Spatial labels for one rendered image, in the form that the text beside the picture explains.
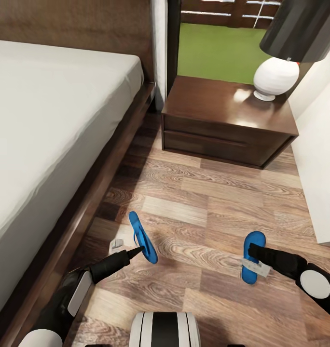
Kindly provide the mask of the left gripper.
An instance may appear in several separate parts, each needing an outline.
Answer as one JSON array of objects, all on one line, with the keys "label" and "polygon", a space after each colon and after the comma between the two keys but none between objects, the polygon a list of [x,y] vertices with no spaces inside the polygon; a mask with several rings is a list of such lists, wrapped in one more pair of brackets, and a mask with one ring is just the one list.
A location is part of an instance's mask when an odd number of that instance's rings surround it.
[{"label": "left gripper", "polygon": [[107,277],[122,269],[123,267],[128,266],[130,264],[130,260],[143,249],[144,246],[137,247],[128,252],[125,249],[118,253],[115,252],[112,255],[109,255],[108,257],[102,259],[106,269]]}]

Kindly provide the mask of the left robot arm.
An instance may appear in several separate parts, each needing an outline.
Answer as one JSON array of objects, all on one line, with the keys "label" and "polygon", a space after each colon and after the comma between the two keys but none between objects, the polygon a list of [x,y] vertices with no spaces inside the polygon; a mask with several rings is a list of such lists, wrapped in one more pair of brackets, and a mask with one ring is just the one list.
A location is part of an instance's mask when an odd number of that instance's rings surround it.
[{"label": "left robot arm", "polygon": [[[123,239],[110,243],[109,256],[95,264],[87,264],[66,274],[61,288],[40,312],[38,319],[18,347],[62,347],[73,320],[92,284],[112,275],[130,264],[130,260],[144,249],[118,249]],[[85,270],[90,267],[89,270]]]}]

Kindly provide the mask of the sandal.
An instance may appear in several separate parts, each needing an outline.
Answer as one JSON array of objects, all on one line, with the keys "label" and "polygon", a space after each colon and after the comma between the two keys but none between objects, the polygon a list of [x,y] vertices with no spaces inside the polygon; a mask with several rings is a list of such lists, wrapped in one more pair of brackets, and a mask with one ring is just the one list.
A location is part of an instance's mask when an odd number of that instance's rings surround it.
[{"label": "sandal", "polygon": [[[255,259],[255,258],[247,255],[248,248],[250,247],[252,242],[254,242],[254,244],[258,245],[259,247],[265,247],[266,246],[266,237],[262,232],[254,231],[254,232],[249,233],[247,235],[247,237],[245,238],[245,241],[244,241],[244,259],[247,259],[247,260],[252,261],[252,262],[259,265],[258,259]],[[247,284],[253,285],[253,284],[257,283],[257,281],[258,281],[257,280],[258,274],[243,266],[242,278],[243,278],[244,282],[246,282]]]},{"label": "sandal", "polygon": [[140,247],[144,246],[144,249],[142,250],[143,255],[150,263],[156,264],[158,262],[158,255],[152,242],[142,227],[138,214],[135,211],[130,212],[129,220],[134,229],[134,239],[136,235]]}]

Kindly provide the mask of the robot trunk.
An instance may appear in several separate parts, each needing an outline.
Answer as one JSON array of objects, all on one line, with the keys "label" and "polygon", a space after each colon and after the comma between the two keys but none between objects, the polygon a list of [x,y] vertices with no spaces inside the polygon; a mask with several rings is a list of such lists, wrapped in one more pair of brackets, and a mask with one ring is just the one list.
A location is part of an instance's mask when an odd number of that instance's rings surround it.
[{"label": "robot trunk", "polygon": [[193,312],[138,312],[129,347],[201,347]]}]

